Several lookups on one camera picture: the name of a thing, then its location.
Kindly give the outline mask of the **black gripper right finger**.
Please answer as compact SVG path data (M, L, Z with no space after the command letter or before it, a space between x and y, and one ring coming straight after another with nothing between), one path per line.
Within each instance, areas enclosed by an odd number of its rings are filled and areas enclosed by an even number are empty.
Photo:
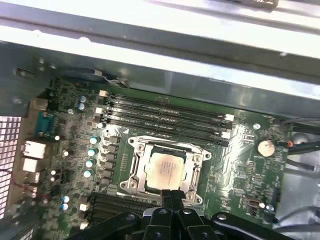
M182 240L273 240L270 229L230 213L218 212L211 219L184 207L185 194L172 192L172 206L180 223Z

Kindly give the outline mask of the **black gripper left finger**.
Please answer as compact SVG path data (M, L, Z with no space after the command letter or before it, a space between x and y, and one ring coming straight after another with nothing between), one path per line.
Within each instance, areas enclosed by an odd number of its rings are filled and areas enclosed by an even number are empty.
M168 240L171 238L172 191L161 191L161 207L150 216L124 212L69 236L68 240Z

